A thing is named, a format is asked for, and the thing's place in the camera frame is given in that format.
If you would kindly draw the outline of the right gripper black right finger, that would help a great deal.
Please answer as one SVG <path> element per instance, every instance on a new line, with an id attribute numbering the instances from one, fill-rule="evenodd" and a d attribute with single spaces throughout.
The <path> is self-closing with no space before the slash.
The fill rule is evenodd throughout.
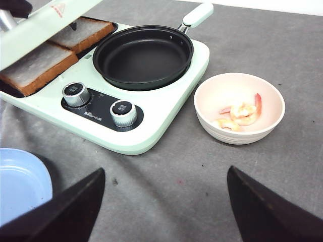
<path id="1" fill-rule="evenodd" d="M 322 219 L 231 166 L 227 185 L 243 241 L 322 241 Z"/>

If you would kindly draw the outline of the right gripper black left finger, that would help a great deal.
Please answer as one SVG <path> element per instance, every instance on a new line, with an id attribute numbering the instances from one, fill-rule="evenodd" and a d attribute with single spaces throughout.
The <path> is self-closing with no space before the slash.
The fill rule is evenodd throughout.
<path id="1" fill-rule="evenodd" d="M 43 205 L 1 226 L 1 241 L 88 241 L 104 189 L 105 171 L 99 168 Z"/>

